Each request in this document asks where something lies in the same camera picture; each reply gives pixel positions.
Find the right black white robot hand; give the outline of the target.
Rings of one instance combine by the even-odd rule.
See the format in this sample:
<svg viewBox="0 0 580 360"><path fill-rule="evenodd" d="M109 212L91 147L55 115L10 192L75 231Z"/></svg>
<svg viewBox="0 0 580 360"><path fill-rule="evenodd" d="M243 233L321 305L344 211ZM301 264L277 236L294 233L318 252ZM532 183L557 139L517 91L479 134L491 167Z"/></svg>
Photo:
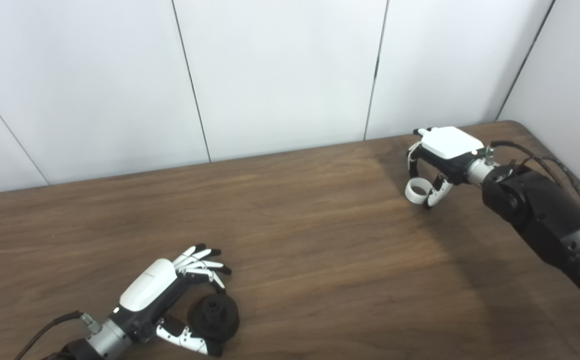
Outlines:
<svg viewBox="0 0 580 360"><path fill-rule="evenodd" d="M405 196L413 204L430 209L454 186L471 183L471 171L485 164L485 145L476 137L455 126L414 130L420 136L406 153L409 181ZM418 162L434 167L434 182L420 177Z"/></svg>

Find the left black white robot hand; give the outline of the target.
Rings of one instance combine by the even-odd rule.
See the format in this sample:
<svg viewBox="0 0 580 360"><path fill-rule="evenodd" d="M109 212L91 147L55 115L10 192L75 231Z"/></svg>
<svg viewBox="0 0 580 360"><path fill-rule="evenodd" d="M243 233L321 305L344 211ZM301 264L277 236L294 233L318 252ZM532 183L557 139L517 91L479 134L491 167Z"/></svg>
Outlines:
<svg viewBox="0 0 580 360"><path fill-rule="evenodd" d="M121 294L109 317L112 323L134 343L159 337L194 353L221 357L223 347L217 341L167 314L192 285L210 284L218 294L226 293L219 274L231 275L232 269L210 260L221 253L200 243L174 260L156 259Z"/></svg>

